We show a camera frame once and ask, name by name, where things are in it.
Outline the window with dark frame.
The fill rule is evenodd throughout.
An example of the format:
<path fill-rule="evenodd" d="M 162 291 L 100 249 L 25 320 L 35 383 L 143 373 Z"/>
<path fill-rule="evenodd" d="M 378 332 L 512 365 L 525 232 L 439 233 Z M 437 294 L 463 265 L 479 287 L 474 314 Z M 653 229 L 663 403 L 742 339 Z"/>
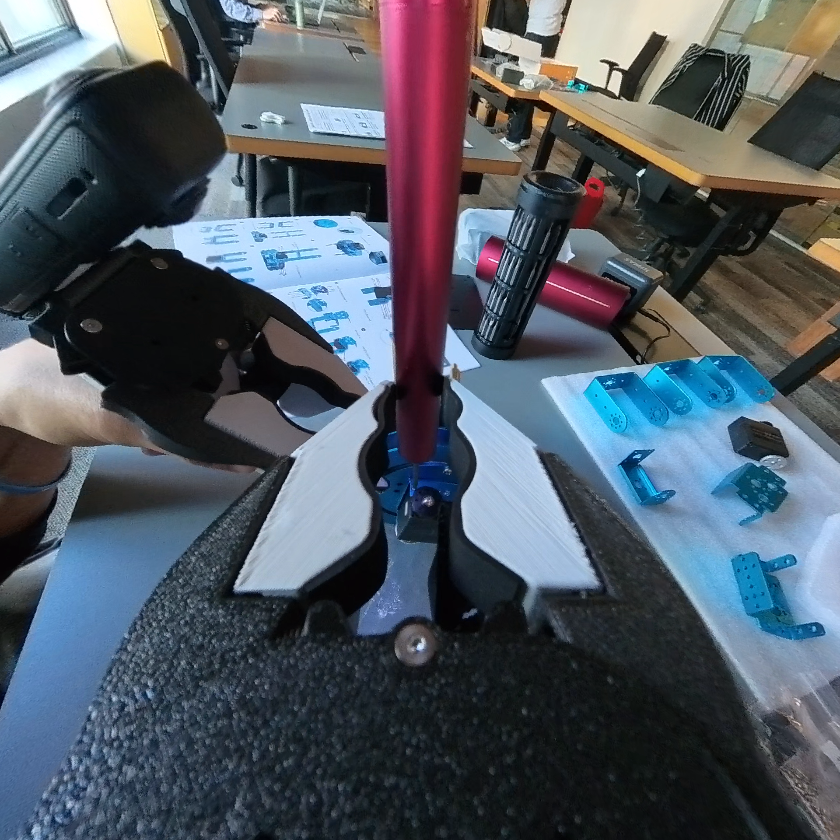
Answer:
<path fill-rule="evenodd" d="M 64 1 L 2 1 L 2 63 L 26 62 L 81 36 Z"/>

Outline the black square-back office chair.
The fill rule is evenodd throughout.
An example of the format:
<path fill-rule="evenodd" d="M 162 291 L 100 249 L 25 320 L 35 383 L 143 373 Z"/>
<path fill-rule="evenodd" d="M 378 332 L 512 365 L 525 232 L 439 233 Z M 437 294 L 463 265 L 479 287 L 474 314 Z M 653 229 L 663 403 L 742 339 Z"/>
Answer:
<path fill-rule="evenodd" d="M 749 143 L 820 171 L 839 152 L 839 80 L 812 73 Z"/>

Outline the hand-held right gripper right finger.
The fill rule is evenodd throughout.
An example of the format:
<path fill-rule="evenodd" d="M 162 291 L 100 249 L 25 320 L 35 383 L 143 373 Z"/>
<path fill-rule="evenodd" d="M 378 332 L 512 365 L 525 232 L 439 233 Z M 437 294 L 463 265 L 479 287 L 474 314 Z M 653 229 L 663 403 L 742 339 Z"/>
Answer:
<path fill-rule="evenodd" d="M 442 424 L 456 493 L 449 513 L 448 578 L 488 616 L 512 604 L 527 623 L 551 596 L 604 592 L 544 454 L 458 381 L 444 387 Z"/>

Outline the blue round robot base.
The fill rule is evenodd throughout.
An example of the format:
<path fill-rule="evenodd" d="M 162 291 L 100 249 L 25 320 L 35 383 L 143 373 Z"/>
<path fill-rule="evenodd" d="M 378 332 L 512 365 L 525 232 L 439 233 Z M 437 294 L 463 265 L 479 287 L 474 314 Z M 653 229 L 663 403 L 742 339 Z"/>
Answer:
<path fill-rule="evenodd" d="M 397 447 L 397 434 L 385 437 L 387 463 L 376 483 L 384 522 L 405 543 L 438 541 L 439 523 L 448 513 L 458 489 L 458 479 L 449 464 L 449 431 L 437 430 L 433 456 L 412 465 Z"/>

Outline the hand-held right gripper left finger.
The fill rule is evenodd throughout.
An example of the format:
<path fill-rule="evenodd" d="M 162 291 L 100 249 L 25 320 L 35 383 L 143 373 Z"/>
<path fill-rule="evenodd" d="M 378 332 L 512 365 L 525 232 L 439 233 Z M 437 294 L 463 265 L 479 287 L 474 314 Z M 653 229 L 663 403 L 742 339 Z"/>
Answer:
<path fill-rule="evenodd" d="M 389 465 L 392 383 L 381 383 L 291 457 L 234 583 L 236 595 L 358 611 L 386 574 L 376 484 Z"/>

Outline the bag of dark hardware parts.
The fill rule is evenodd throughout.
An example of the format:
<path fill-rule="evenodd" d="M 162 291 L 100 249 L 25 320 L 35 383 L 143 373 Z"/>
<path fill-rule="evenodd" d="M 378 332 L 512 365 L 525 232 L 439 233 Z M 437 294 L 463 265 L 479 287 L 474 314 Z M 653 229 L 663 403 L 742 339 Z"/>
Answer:
<path fill-rule="evenodd" d="M 839 838 L 839 678 L 763 716 L 773 761 L 820 838 Z"/>

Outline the striped jacket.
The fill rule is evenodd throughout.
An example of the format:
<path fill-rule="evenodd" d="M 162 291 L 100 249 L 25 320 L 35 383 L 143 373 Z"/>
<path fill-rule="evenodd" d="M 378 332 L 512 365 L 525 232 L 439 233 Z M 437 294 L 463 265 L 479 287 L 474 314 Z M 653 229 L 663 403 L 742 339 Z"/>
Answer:
<path fill-rule="evenodd" d="M 751 57 L 691 44 L 650 100 L 723 131 L 748 86 Z"/>

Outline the white foam sheet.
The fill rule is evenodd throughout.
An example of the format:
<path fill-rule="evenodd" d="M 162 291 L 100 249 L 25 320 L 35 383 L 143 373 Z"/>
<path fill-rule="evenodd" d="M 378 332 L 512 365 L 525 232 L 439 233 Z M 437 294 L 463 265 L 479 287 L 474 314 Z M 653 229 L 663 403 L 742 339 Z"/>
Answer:
<path fill-rule="evenodd" d="M 637 373 L 655 364 L 542 380 L 542 387 L 597 468 L 623 499 L 636 525 L 666 563 L 731 664 L 767 709 L 809 691 L 811 675 L 838 677 L 838 449 L 814 438 L 781 411 L 774 395 L 755 402 L 741 389 L 723 408 L 695 402 L 690 413 L 649 423 L 622 392 L 613 396 L 628 428 L 613 432 L 586 400 L 597 375 Z M 737 417 L 772 423 L 790 451 L 774 469 L 788 492 L 776 512 L 752 515 L 732 490 L 714 493 L 745 459 L 732 450 L 728 425 Z M 765 633 L 740 602 L 732 561 L 771 561 L 791 554 L 796 565 L 775 572 L 794 621 L 820 623 L 822 637 L 793 641 Z"/>

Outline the grey power adapter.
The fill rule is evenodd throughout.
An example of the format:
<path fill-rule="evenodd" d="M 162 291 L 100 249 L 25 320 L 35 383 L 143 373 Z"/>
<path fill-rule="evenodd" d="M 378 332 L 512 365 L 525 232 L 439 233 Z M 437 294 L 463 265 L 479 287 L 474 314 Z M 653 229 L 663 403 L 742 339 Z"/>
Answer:
<path fill-rule="evenodd" d="M 614 321 L 616 324 L 629 322 L 639 313 L 665 279 L 664 272 L 626 253 L 607 259 L 599 274 L 629 289 L 629 297 Z"/>

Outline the printed paper sheet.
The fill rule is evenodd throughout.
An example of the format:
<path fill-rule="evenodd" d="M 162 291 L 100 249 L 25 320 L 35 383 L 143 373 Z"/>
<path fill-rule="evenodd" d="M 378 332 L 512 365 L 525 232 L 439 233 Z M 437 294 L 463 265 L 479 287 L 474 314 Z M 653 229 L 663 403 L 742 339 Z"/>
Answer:
<path fill-rule="evenodd" d="M 311 133 L 386 140 L 385 113 L 382 110 L 302 103 L 302 115 Z"/>

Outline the black screwdriver bit holder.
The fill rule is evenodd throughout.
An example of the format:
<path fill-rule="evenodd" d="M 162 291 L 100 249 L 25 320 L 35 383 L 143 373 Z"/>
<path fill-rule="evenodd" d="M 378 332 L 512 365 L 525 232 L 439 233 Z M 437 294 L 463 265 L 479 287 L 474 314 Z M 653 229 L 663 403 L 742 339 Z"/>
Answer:
<path fill-rule="evenodd" d="M 480 355 L 504 361 L 514 354 L 584 195 L 582 184 L 550 171 L 531 171 L 522 179 L 496 274 L 471 338 Z"/>

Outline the black flat case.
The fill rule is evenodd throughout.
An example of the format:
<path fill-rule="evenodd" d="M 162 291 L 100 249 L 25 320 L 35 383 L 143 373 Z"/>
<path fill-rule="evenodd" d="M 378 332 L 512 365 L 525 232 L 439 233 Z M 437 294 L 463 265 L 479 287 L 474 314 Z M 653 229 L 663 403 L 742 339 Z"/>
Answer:
<path fill-rule="evenodd" d="M 484 301 L 480 295 L 483 287 L 482 281 L 472 276 L 451 276 L 448 325 L 453 330 L 474 331 L 478 327 L 484 311 Z"/>

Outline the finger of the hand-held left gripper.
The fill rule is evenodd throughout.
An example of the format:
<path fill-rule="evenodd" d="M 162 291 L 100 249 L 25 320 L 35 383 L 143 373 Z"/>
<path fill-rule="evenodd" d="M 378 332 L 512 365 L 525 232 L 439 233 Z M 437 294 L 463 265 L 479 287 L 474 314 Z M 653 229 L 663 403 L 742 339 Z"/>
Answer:
<path fill-rule="evenodd" d="M 273 398 L 300 385 L 325 403 L 349 407 L 368 388 L 330 347 L 282 322 L 266 322 L 258 339 L 258 386 Z"/>
<path fill-rule="evenodd" d="M 253 391 L 220 396 L 209 407 L 203 421 L 245 445 L 249 455 L 236 455 L 234 462 L 244 466 L 248 458 L 256 469 L 271 468 L 317 434 L 286 415 L 278 399 Z"/>

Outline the red electric screwdriver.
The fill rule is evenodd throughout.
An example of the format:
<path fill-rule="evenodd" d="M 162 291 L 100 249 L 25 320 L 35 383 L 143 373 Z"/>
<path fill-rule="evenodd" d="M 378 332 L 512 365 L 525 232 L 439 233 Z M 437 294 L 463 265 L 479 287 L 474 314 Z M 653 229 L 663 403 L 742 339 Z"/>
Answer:
<path fill-rule="evenodd" d="M 475 3 L 381 2 L 380 13 L 395 430 L 420 465 L 436 449 L 444 389 Z"/>

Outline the printed assembly instruction sheet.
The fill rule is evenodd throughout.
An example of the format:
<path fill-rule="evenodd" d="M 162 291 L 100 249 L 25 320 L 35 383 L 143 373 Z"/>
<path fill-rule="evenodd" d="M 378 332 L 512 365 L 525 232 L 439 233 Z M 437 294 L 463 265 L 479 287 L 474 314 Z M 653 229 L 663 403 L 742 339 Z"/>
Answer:
<path fill-rule="evenodd" d="M 352 216 L 243 218 L 172 230 L 184 257 L 267 291 L 302 317 L 368 388 L 395 377 L 391 255 Z"/>

